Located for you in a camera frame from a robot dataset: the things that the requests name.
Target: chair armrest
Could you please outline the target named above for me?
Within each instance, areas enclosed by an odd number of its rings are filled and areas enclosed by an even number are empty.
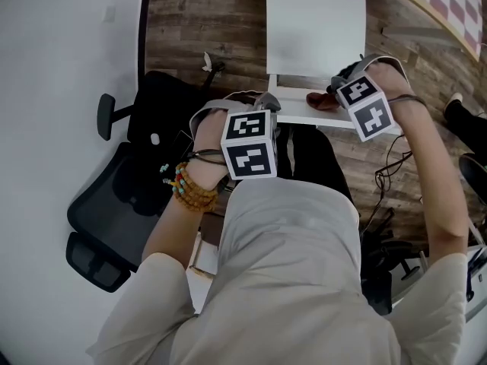
[[[132,113],[133,106],[115,111],[115,98],[109,94],[102,94],[98,103],[97,128],[98,134],[105,141],[112,136],[112,124]]]

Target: black pants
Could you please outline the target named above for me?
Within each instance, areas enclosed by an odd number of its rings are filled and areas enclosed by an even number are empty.
[[[483,163],[487,163],[487,119],[472,115],[459,100],[448,105],[444,118],[448,129],[472,150]]]
[[[279,123],[279,127],[281,132],[277,138],[277,176],[327,186],[342,193],[353,203],[349,186],[328,138],[313,125],[293,125],[293,175],[287,147],[290,125]]]

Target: black cable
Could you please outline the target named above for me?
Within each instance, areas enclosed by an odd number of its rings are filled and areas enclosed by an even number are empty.
[[[408,101],[408,100],[417,101],[418,103],[421,103],[423,106],[426,106],[426,102],[421,97],[411,95],[411,94],[402,94],[398,97],[394,97],[393,99],[388,100],[387,102],[389,104],[392,104],[392,103],[397,103],[399,101]]]
[[[215,165],[222,165],[223,167],[227,166],[227,164],[225,162],[207,160],[207,159],[203,158],[202,156],[205,156],[205,155],[221,155],[221,156],[223,156],[223,151],[212,150],[212,149],[205,149],[205,150],[200,150],[200,151],[191,151],[190,153],[188,153],[186,158],[187,158],[187,160],[192,160],[194,158],[195,160],[200,160],[200,161],[207,162],[207,163],[213,163]]]
[[[372,214],[369,217],[367,223],[365,224],[364,228],[361,231],[361,234],[360,234],[361,237],[364,234],[364,232],[371,225],[375,214],[379,211],[380,205],[381,205],[382,201],[384,200],[384,196],[386,195],[386,192],[390,191],[390,187],[392,185],[392,181],[391,181],[390,177],[393,176],[394,174],[396,174],[399,171],[399,169],[401,169],[401,166],[403,165],[404,161],[408,160],[412,156],[411,151],[406,151],[406,152],[402,153],[402,158],[400,160],[389,165],[390,152],[393,150],[393,147],[394,147],[396,141],[399,138],[402,138],[403,136],[404,135],[400,135],[400,136],[396,137],[396,139],[394,139],[394,142],[391,144],[389,151],[387,152],[386,166],[383,168],[380,168],[379,170],[377,170],[375,172],[375,183],[376,183],[377,187],[380,189],[380,198],[379,198],[379,202],[375,205],[374,210],[372,211]],[[397,168],[392,173],[390,173],[389,169],[392,167],[397,167]]]

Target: white sleeve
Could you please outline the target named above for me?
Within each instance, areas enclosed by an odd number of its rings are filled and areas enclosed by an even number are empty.
[[[466,255],[436,261],[387,317],[413,364],[453,364],[466,307]]]
[[[140,265],[88,348],[96,365],[147,363],[155,348],[194,315],[183,266],[165,254]]]

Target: wrist strap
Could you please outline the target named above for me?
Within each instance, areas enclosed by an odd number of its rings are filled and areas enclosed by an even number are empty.
[[[207,163],[213,163],[214,165],[221,165],[223,167],[226,167],[227,164],[225,162],[221,161],[213,161],[213,160],[207,160],[206,158],[203,158],[202,156],[207,156],[207,155],[221,155],[223,156],[223,151],[221,150],[212,150],[212,149],[205,149],[205,150],[199,150],[199,151],[191,151],[188,153],[186,158],[189,160],[192,160],[193,158],[195,160],[200,160],[203,162]]]
[[[411,94],[402,94],[401,96],[395,97],[391,100],[388,100],[389,104],[392,103],[398,103],[400,101],[417,101],[418,103],[421,103],[423,106],[426,106],[426,102],[419,96],[414,96]]]

